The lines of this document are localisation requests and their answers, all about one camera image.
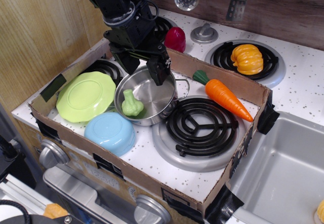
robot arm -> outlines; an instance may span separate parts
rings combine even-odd
[[[156,85],[162,85],[171,73],[171,60],[166,47],[154,36],[155,18],[148,3],[149,0],[90,0],[99,8],[104,23],[111,27],[104,33],[110,41],[114,58],[123,69],[132,74],[139,59],[147,61],[151,77]]]

spatula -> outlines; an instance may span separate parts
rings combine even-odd
[[[247,0],[231,0],[229,3],[226,20],[242,21]]]

black cord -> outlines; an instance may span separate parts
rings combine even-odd
[[[140,16],[140,18],[143,19],[143,20],[148,20],[148,21],[155,20],[158,17],[158,14],[159,14],[158,6],[153,1],[151,1],[151,0],[143,0],[143,1],[146,1],[148,3],[153,4],[153,6],[155,7],[155,10],[156,10],[156,15],[153,17],[153,19],[146,19],[146,18],[144,18],[142,16]]]
[[[17,207],[23,213],[25,224],[31,224],[30,215],[28,214],[27,210],[19,203],[12,201],[12,200],[0,200],[0,205],[12,205]]]

gray sink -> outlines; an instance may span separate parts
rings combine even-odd
[[[234,216],[248,224],[315,224],[324,199],[324,126],[279,113],[267,135],[253,136],[229,181],[244,202]]]

pot handle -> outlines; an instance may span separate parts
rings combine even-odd
[[[190,84],[189,84],[189,81],[188,81],[188,80],[186,80],[186,79],[176,79],[176,81],[185,81],[185,82],[187,82],[188,90],[187,90],[186,94],[185,94],[183,97],[181,97],[181,98],[177,98],[177,99],[175,99],[175,100],[173,100],[173,101],[178,101],[178,100],[181,100],[181,99],[183,99],[183,98],[186,98],[186,96],[188,95],[189,90],[190,90]]]

